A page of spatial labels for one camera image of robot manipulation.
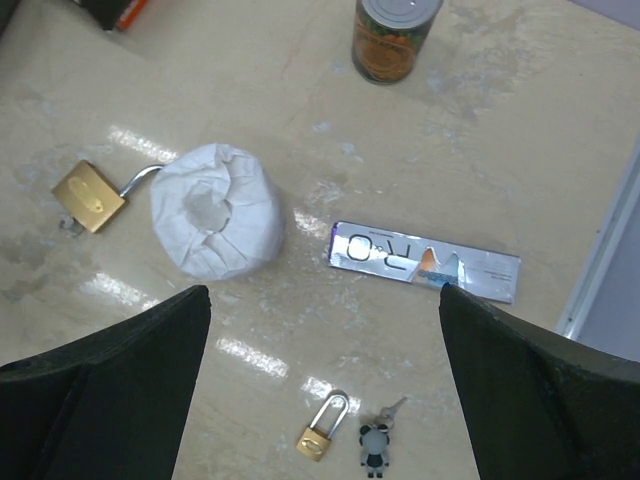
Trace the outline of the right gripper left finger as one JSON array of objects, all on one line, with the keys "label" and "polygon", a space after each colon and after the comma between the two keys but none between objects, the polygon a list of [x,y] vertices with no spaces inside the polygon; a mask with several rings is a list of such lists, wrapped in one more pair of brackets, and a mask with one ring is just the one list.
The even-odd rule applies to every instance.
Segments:
[{"label": "right gripper left finger", "polygon": [[171,478],[209,327],[196,285],[2,366],[2,478]]}]

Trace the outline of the key with panda keychain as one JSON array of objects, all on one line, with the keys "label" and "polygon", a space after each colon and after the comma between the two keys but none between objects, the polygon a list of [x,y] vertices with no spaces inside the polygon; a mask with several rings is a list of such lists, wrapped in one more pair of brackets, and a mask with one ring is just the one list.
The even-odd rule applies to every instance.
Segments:
[{"label": "key with panda keychain", "polygon": [[360,466],[365,468],[368,479],[384,478],[384,473],[390,465],[390,432],[395,426],[398,410],[406,401],[407,397],[404,396],[395,404],[383,407],[372,421],[363,424],[359,429]]}]

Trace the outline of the long shackle brass padlock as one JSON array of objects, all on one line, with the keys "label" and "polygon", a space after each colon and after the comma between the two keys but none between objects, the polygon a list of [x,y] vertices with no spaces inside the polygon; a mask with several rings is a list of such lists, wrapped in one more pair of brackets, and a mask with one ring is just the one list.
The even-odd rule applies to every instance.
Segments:
[{"label": "long shackle brass padlock", "polygon": [[[319,427],[319,422],[332,407],[338,407],[338,414],[331,427],[325,431]],[[350,409],[349,396],[340,390],[332,391],[315,413],[311,422],[303,430],[296,443],[296,450],[306,458],[320,462],[329,450],[332,438],[342,424]]]}]

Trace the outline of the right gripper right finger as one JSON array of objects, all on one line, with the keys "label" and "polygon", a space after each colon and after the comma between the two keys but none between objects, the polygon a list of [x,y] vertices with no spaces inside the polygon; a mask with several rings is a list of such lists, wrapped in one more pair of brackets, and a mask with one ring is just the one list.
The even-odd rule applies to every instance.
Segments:
[{"label": "right gripper right finger", "polygon": [[450,284],[439,316],[481,478],[638,478],[637,362]]}]

